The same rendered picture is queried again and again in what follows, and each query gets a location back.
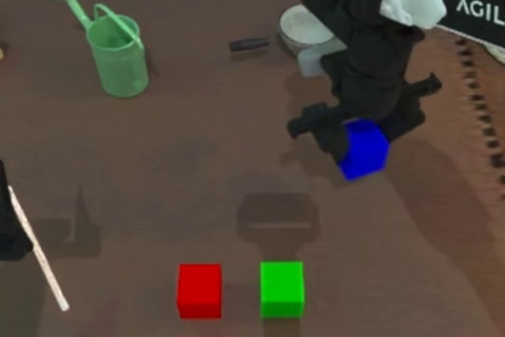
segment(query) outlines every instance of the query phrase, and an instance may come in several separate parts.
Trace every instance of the green watering can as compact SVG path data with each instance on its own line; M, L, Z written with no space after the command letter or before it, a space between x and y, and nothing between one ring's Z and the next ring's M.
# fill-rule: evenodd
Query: green watering can
M129 98L145 90L149 76L144 45L135 20L117 15L101 3L93 6L94 20L90 20L77 0L66 2L86 30L105 92Z

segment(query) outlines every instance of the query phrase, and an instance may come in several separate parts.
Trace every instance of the brown table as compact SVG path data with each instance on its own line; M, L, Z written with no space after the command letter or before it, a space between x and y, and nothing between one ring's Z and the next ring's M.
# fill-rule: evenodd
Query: brown table
M134 16L151 85L103 93L67 6L0 0L1 154L71 310L33 256L0 267L2 337L491 337L505 331L505 268L490 229L480 135L454 83L454 38L432 33L410 76L446 83L386 172L345 184L284 125L328 99L273 46L233 58L232 39L275 30L297 0L81 0ZM266 222L277 222L273 233ZM303 319L262 323L262 260L305 262ZM178 319L177 266L223 265L219 321Z

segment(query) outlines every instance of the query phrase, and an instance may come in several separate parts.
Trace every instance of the white rod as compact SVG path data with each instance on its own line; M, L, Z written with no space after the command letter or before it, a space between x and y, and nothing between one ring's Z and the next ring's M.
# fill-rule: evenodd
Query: white rod
M60 288L58 281L56 280L56 277L54 276L54 273L51 270L51 266L47 261L46 255L44 254L44 251L40 247L39 240L37 240L35 233L33 233L32 226L30 225L30 222L28 221L23 211L23 208L21 207L19 201L17 200L16 194L14 193L14 189L11 186L9 186L9 191L14 211L16 212L17 218L19 219L24 229L24 232L28 235L30 240L32 240L33 252L35 253L37 260L39 261L39 265L42 268L44 275L46 276L46 280L49 283L49 287L53 291L53 295L56 298L56 301L58 302L60 309L63 312L66 312L70 309L70 305L62 293L62 289Z

